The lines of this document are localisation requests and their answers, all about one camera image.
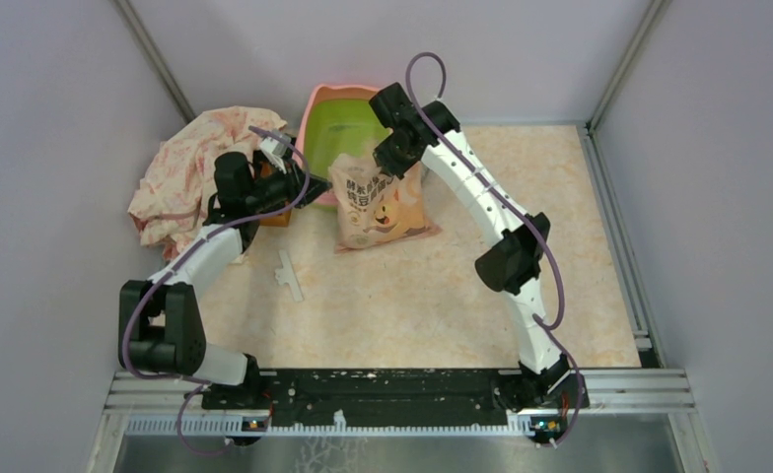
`white wall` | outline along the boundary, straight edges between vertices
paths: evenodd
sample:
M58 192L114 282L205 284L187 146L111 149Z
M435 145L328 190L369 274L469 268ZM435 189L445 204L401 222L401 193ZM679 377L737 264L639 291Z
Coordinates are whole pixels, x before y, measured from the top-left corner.
M723 471L773 471L773 2L674 2L597 136Z
M84 469L157 259L123 211L180 127L108 1L0 2L0 472Z
M297 123L315 85L403 83L433 50L449 107L475 123L590 118L648 0L133 3L195 112L266 106ZM417 71L432 98L438 69Z

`printed cartoon character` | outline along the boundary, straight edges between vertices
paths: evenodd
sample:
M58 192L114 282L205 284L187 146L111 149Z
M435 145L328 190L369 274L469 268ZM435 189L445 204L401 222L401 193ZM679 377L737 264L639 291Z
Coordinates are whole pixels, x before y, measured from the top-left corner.
M375 224L365 228L364 232L384 234L379 239L387 242L398 237L419 235L427 230L424 208L419 205L421 189L414 189L409 180L400 181L395 191L381 194L373 214Z

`crumpled fabric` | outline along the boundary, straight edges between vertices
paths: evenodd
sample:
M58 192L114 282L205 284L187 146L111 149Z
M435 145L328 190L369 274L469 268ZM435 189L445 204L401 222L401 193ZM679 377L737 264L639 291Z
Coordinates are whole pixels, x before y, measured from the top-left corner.
M271 110L231 106L201 113L160 151L140 179L128 214L143 246L162 244L171 260L187 249L207 217L215 194L215 160L236 151L252 158L261 138L247 128L277 130L285 120Z

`bag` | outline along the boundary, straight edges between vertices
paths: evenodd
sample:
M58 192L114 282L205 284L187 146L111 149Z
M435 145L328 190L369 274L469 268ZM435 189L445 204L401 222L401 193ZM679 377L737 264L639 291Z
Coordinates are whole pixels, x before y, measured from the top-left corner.
M335 251L438 234L442 229L424 213L421 173L417 163L398 179L381 173L372 157L338 156L328 168L340 225Z

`beige table surface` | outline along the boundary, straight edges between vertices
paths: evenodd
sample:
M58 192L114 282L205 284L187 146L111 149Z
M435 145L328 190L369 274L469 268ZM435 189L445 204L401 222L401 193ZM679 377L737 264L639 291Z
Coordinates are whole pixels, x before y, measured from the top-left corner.
M556 331L582 367L638 367L578 134L573 126L465 127L477 156L531 213L552 223L549 245L564 278L567 313ZM517 364L504 298L473 269L479 228L434 174L424 184L429 238L335 254L336 213L297 211L262 227L247 262L231 264L201 300L211 343L268 368L492 368ZM305 301L278 286L286 249ZM543 299L557 295L542 261Z

